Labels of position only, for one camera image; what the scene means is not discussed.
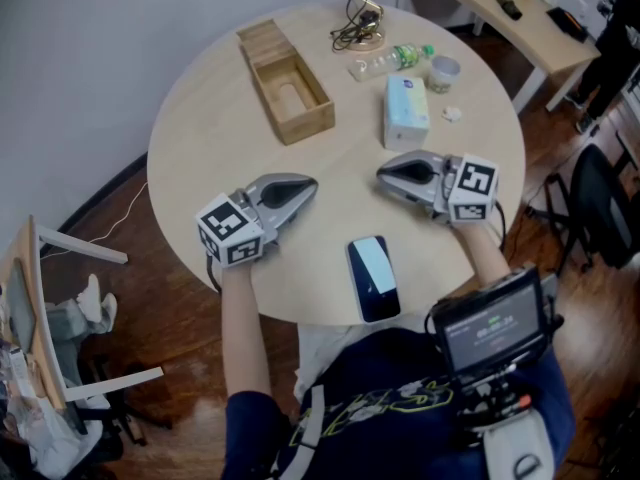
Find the open wooden box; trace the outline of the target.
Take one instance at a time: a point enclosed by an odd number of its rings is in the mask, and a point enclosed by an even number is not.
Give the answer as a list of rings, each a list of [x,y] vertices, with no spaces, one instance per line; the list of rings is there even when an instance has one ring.
[[[272,19],[239,30],[254,86],[276,136],[292,145],[335,126],[335,105]]]

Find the white pouch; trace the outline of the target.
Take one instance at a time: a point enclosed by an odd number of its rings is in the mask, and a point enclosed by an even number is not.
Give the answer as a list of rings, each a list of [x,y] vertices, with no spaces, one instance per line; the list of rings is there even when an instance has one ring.
[[[489,480],[552,480],[555,463],[544,421],[535,409],[482,434]]]

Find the clear plastic cup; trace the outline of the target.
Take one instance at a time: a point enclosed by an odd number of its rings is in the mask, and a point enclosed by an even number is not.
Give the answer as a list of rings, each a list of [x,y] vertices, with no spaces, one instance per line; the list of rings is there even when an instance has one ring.
[[[461,72],[459,62],[451,57],[438,55],[431,60],[427,78],[428,88],[439,94],[447,93]]]

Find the black office chair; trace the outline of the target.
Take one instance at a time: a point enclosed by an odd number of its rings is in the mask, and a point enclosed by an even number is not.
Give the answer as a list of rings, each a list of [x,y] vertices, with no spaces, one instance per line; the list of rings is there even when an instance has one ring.
[[[576,244],[586,258],[582,272],[592,268],[594,254],[600,255],[607,266],[620,269],[640,253],[640,191],[629,197],[619,178],[620,168],[630,161],[625,153],[618,163],[611,164],[597,145],[590,144],[580,153],[569,185],[558,173],[545,179],[546,187],[554,183],[559,186],[567,209],[565,215],[558,214],[548,202],[545,213],[555,233],[559,224],[568,231],[556,268],[558,274]]]

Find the flat black case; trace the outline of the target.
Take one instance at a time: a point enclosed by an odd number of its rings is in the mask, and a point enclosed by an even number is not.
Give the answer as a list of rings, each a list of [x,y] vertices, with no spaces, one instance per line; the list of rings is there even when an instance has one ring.
[[[561,7],[551,8],[546,14],[563,33],[569,35],[579,43],[584,43],[589,37],[588,30],[583,27],[570,12]]]

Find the computer monitor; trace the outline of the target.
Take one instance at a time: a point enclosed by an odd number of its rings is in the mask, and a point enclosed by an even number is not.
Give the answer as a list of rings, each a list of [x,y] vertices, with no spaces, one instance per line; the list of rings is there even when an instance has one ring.
[[[15,258],[12,263],[7,283],[6,301],[13,342],[25,353],[30,353],[36,320],[27,289],[24,269],[18,258]]]

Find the curved wooden side desk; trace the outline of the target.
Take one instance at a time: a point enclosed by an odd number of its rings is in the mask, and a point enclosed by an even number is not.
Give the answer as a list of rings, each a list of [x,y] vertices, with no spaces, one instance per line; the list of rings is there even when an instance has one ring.
[[[548,16],[549,5],[542,0],[517,0],[523,17],[514,21],[504,13],[496,0],[456,0],[475,14],[473,32],[478,35],[488,24],[504,36],[533,66],[533,71],[512,100],[521,112],[546,79],[568,70],[569,77],[546,104],[551,112],[582,76],[589,63],[600,55],[594,43],[583,43],[562,32]],[[411,0],[396,0],[408,9]]]

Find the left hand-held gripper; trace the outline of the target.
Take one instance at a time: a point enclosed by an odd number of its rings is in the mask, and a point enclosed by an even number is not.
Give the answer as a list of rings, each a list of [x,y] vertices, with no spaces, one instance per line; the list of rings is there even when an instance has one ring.
[[[245,190],[220,193],[195,215],[201,243],[222,268],[260,258],[278,244],[276,229],[292,222],[317,190],[312,177],[271,173]]]

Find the light blue tissue pack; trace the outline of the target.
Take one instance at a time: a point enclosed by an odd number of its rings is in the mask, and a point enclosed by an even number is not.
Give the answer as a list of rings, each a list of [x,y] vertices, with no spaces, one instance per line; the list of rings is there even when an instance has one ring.
[[[423,79],[389,75],[384,104],[384,147],[400,153],[421,149],[431,128]]]

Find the black swivel chair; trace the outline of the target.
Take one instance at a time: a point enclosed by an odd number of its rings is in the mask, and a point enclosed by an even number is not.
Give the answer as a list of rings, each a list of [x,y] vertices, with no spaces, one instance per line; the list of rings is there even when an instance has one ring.
[[[80,379],[91,382],[96,379],[107,381],[108,378],[105,371],[106,363],[107,357],[103,355],[95,356],[92,366],[80,360],[78,362]],[[123,430],[133,444],[146,446],[147,441],[144,433],[141,430],[137,432],[133,431],[133,426],[140,421],[157,428],[172,429],[172,422],[170,420],[153,418],[129,405],[126,401],[124,388],[107,393],[106,400],[109,403],[108,409],[81,408],[78,402],[74,402],[70,406],[72,420],[81,434],[87,433],[85,421],[101,421],[106,429],[113,431]]]

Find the person's right forearm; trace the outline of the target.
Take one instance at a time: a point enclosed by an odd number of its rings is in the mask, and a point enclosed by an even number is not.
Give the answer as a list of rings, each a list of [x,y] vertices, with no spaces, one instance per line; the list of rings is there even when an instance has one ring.
[[[481,286],[493,284],[510,274],[503,253],[484,222],[454,223],[453,229]]]

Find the black chest monitor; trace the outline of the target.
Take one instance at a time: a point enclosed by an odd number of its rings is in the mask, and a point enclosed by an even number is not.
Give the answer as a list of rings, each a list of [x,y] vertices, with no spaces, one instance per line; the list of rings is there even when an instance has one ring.
[[[521,268],[464,296],[441,301],[430,312],[449,374],[486,376],[546,343],[538,270]]]

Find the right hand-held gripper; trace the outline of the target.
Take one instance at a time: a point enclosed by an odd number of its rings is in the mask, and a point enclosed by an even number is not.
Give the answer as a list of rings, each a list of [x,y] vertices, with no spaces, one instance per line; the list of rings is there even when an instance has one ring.
[[[376,177],[383,189],[423,206],[432,207],[431,216],[448,223],[487,221],[496,203],[499,166],[471,154],[445,158],[433,152],[414,150],[400,154],[380,170],[405,164],[428,165],[441,175],[431,175],[426,183],[404,179],[396,173],[378,172]]]

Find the person's navy shirt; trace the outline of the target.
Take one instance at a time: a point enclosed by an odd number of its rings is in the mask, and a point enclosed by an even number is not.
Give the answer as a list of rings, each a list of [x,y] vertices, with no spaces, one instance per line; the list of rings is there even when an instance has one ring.
[[[324,421],[304,480],[488,480],[483,452],[457,440],[458,398],[425,335],[376,332],[346,348],[317,382]],[[284,471],[310,411],[305,397],[292,423],[269,395],[232,395],[221,480]]]

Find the clear bottle green label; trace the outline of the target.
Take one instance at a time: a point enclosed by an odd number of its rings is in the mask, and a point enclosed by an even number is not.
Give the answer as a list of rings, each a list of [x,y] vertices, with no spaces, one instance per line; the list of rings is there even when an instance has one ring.
[[[383,75],[393,74],[418,65],[435,54],[430,45],[406,43],[391,46],[378,53],[354,59],[347,71],[358,82],[363,82]]]

